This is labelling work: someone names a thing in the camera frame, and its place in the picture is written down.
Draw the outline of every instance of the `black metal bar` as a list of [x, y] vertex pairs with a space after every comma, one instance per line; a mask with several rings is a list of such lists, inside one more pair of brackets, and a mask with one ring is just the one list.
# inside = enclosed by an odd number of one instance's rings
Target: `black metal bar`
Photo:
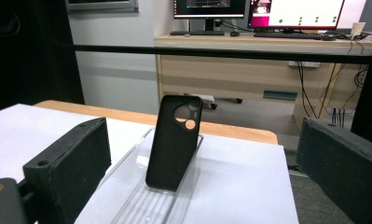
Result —
[[294, 52], [267, 52], [257, 50], [233, 49], [186, 49], [186, 48], [161, 48], [161, 47], [127, 47], [127, 46], [96, 46], [96, 45], [68, 45], [56, 44], [58, 47], [73, 49], [75, 51], [134, 53], [134, 54], [160, 54], [181, 55], [218, 58], [241, 58], [275, 61], [301, 61], [320, 63], [362, 63], [372, 64], [372, 55], [339, 55], [339, 54], [314, 54]]

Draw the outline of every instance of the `black cabinet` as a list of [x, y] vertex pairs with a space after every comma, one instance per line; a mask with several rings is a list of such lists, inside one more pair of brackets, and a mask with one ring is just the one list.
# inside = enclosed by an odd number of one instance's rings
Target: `black cabinet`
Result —
[[0, 109], [44, 100], [84, 104], [64, 1], [0, 0]]

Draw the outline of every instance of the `phone stand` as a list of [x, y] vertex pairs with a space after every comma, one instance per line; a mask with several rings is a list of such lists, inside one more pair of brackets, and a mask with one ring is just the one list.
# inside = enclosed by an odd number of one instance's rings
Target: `phone stand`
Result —
[[149, 130], [102, 180], [76, 223], [182, 223], [200, 175], [197, 150], [176, 192], [152, 189], [145, 174], [155, 129]]

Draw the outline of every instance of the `screen display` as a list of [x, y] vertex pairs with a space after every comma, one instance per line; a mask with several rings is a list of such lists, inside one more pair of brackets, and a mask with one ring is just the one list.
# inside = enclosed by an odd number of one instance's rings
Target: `screen display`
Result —
[[336, 29], [344, 0], [251, 0], [248, 28]]
[[243, 18], [245, 0], [173, 0], [175, 19]]

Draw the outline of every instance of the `black phone case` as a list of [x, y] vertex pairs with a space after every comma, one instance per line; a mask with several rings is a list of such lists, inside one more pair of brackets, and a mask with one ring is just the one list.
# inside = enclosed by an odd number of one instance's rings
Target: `black phone case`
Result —
[[201, 110], [198, 96], [162, 98], [145, 178], [147, 186], [177, 190], [197, 149]]

